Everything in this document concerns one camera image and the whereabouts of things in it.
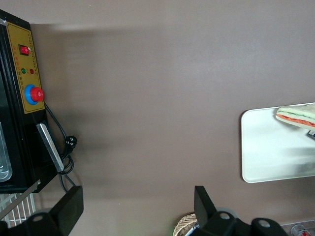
red switch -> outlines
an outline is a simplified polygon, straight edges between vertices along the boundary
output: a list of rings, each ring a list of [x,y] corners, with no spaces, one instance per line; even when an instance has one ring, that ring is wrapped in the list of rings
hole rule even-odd
[[[30,95],[34,102],[40,102],[44,99],[44,92],[40,87],[31,88]]]
[[[20,54],[28,56],[30,54],[29,48],[27,46],[19,45]]]

metal wire rack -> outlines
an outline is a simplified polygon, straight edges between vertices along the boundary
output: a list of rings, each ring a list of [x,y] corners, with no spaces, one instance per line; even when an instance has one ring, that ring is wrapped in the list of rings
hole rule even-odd
[[[37,189],[40,180],[36,181],[24,193],[1,194],[0,195],[0,220],[8,224],[8,228],[23,223],[28,217],[35,213],[33,191]]]
[[[0,211],[3,211],[13,201],[18,199],[22,194],[1,194],[0,195]],[[19,203],[9,214],[4,217],[4,221],[8,224],[8,227],[14,227],[24,222],[34,212],[35,204],[33,194],[29,194]]]

blue button base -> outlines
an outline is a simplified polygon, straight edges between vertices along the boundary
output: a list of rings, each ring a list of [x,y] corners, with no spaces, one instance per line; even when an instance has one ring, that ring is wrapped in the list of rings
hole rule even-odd
[[[26,98],[28,103],[30,103],[31,105],[36,105],[37,102],[33,101],[32,98],[31,98],[31,89],[33,87],[35,87],[35,85],[27,85],[25,87],[24,94],[25,94],[25,98]]]

brown wall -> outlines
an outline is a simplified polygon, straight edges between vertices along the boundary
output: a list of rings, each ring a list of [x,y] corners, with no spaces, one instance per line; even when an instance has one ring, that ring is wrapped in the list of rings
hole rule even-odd
[[[248,109],[314,102],[314,1],[0,6],[32,23],[46,102],[79,139],[71,177],[85,212],[71,235],[170,236],[195,185],[246,222],[314,218],[314,177],[242,180],[239,122]],[[37,204],[62,195],[56,178]]]

red emergency stop button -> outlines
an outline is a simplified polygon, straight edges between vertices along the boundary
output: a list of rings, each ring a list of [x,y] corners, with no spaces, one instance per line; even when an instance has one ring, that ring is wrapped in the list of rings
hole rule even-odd
[[[40,102],[44,99],[44,92],[40,87],[33,87],[31,88],[30,96],[34,102]]]

